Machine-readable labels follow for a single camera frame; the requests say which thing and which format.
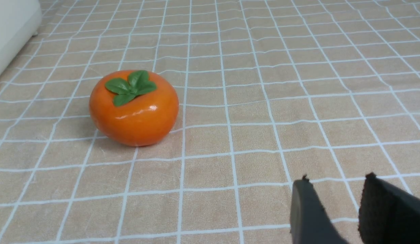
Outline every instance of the white object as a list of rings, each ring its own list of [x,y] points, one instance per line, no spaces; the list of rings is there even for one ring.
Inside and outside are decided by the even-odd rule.
[[[0,0],[0,75],[37,33],[41,19],[38,0]]]

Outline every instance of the green leaf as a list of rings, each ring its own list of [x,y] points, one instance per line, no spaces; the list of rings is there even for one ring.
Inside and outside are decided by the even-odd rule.
[[[156,83],[147,80],[146,82],[142,82],[139,89],[137,90],[136,95],[143,95],[155,91],[157,89]]]
[[[135,94],[121,94],[114,96],[114,105],[115,107],[119,107],[124,105],[136,97]]]
[[[105,88],[113,93],[119,95],[129,94],[130,85],[129,83],[121,78],[114,78],[105,83]]]
[[[147,71],[139,70],[129,74],[127,79],[131,87],[139,90],[141,83],[148,81],[149,77],[150,76]]]

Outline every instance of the grid-patterned tablecloth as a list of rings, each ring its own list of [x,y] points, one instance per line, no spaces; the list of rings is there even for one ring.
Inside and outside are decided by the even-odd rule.
[[[41,0],[0,77],[0,244],[290,243],[308,174],[342,236],[374,171],[420,197],[420,1]],[[177,90],[160,144],[100,134],[89,94]]]

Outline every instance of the orange persimmon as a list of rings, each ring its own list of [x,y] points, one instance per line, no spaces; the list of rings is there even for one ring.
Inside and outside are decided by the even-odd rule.
[[[121,70],[103,77],[89,98],[95,126],[129,146],[160,142],[173,128],[179,110],[175,89],[162,76]]]

